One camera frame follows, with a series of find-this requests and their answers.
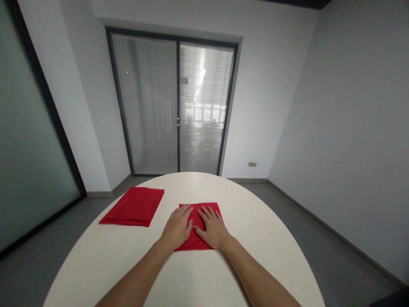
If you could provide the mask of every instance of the folded red napkin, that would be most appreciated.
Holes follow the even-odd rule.
[[[209,206],[213,209],[213,211],[218,211],[220,216],[222,216],[222,213],[220,212],[219,205],[217,203],[199,203],[199,204],[192,204],[193,211],[189,216],[188,221],[193,220],[193,225],[199,226],[201,230],[205,230],[205,224],[200,217],[199,213],[197,213],[198,209],[202,209],[202,206],[204,206],[207,210]],[[182,244],[178,249],[175,249],[176,251],[181,251],[181,250],[204,250],[204,249],[213,249],[210,247],[206,242],[203,241],[201,237],[199,237],[195,231],[192,229],[190,232],[190,236],[188,240]]]
[[[99,223],[149,227],[164,192],[160,189],[130,188]]]

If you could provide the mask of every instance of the tabletop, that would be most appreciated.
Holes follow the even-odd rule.
[[[100,225],[110,204],[87,228],[58,272],[44,306],[95,306],[159,239],[170,213],[186,203],[217,202],[229,232],[303,307],[325,306],[297,242],[257,196],[225,178],[174,173],[139,186],[165,189],[150,227]],[[180,251],[159,273],[145,306],[247,306],[223,254]]]

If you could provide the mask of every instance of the baseboard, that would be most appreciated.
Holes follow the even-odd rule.
[[[266,182],[265,178],[226,178],[233,182]]]
[[[91,192],[86,192],[87,197],[110,197],[114,196],[116,192],[119,191],[120,188],[123,187],[125,183],[128,182],[129,179],[131,179],[132,174],[129,174],[128,176],[125,177],[124,180],[122,180],[112,191],[91,191]]]
[[[282,189],[280,189],[278,186],[276,186],[274,183],[272,183],[269,179],[266,179],[265,181],[267,182],[267,184],[271,188],[276,190],[285,199],[287,199],[289,202],[291,202],[294,206],[296,206],[298,209],[300,209],[301,211],[306,213],[316,223],[318,223],[323,228],[325,228],[326,231],[328,231],[330,234],[335,236],[339,241],[341,241],[345,246],[347,246],[353,253],[355,253],[358,257],[360,257],[362,260],[364,260],[368,265],[373,267],[375,269],[375,271],[377,271],[379,274],[381,274],[389,282],[391,282],[392,284],[396,285],[399,288],[404,288],[404,287],[407,286],[402,280],[400,280],[398,277],[396,277],[391,272],[389,272],[387,269],[385,269],[383,266],[381,266],[378,262],[376,262],[371,257],[369,257],[366,253],[364,253],[359,248],[357,248],[348,239],[346,239],[344,236],[342,236],[340,233],[338,233],[336,230],[334,230],[332,227],[330,227],[327,223],[325,223],[322,219],[317,217],[314,213],[312,213],[307,208],[302,206],[299,202],[297,202],[295,199],[293,199],[291,196],[289,196],[287,193],[285,193]]]

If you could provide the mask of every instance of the window blind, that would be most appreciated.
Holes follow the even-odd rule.
[[[180,171],[218,172],[233,55],[180,44]]]
[[[177,172],[176,42],[113,34],[112,45],[133,173]]]

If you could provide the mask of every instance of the gray floor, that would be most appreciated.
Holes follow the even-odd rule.
[[[42,306],[64,259],[88,225],[114,197],[88,197],[0,261],[0,306]],[[368,306],[397,288],[266,183],[241,183],[284,222],[307,258],[327,307]]]

